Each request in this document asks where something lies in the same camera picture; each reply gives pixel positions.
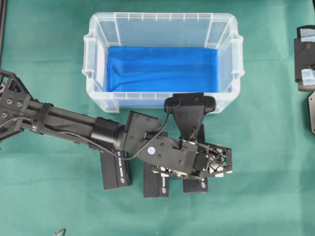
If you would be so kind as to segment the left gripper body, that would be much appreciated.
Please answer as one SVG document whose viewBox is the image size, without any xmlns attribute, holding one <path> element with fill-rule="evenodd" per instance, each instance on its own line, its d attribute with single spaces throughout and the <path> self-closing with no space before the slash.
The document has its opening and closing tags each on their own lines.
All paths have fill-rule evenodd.
<svg viewBox="0 0 315 236">
<path fill-rule="evenodd" d="M 207 176 L 208 158 L 201 146 L 168 137 L 158 118 L 131 111 L 127 124 L 117 131 L 115 150 L 124 150 L 152 166 Z"/>
</svg>

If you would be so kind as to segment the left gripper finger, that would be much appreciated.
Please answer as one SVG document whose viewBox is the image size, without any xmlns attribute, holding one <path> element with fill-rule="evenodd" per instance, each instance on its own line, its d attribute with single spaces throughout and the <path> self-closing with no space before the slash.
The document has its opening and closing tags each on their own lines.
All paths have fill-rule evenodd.
<svg viewBox="0 0 315 236">
<path fill-rule="evenodd" d="M 162 177 L 177 177 L 181 179 L 194 179 L 194 176 L 187 173 L 171 170 L 160 166 L 151 166 L 151 171 L 156 174 L 161 174 Z"/>
<path fill-rule="evenodd" d="M 205 146 L 208 164 L 206 173 L 208 177 L 223 177 L 224 174 L 231 174 L 232 167 L 232 149 L 214 144 Z"/>
</svg>

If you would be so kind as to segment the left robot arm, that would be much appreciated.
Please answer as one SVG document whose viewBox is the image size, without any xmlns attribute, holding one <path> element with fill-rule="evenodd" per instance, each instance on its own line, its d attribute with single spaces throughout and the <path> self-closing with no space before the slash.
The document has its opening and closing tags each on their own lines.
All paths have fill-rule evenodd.
<svg viewBox="0 0 315 236">
<path fill-rule="evenodd" d="M 202 122 L 216 108 L 203 93 L 176 93 L 164 102 L 173 116 L 179 139 L 165 132 L 158 118 L 131 111 L 126 124 L 93 118 L 34 99 L 12 72 L 0 72 L 0 138 L 6 140 L 29 130 L 77 144 L 88 145 L 116 158 L 138 158 L 154 172 L 182 179 L 221 177 L 232 172 L 232 151 L 199 138 Z"/>
</svg>

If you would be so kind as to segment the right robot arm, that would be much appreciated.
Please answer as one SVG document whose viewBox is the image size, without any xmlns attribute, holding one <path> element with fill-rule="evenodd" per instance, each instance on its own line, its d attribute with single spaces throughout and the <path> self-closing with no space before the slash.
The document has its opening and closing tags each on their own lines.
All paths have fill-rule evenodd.
<svg viewBox="0 0 315 236">
<path fill-rule="evenodd" d="M 294 78 L 300 91 L 315 90 L 315 26 L 297 28 L 294 39 Z"/>
</svg>

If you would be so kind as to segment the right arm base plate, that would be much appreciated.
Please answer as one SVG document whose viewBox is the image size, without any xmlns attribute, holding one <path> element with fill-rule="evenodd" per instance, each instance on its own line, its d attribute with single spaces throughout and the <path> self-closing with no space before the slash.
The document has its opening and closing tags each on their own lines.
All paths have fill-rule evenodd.
<svg viewBox="0 0 315 236">
<path fill-rule="evenodd" d="M 315 91 L 311 92 L 308 97 L 308 108 L 309 108 L 309 118 L 311 132 L 315 134 Z"/>
</svg>

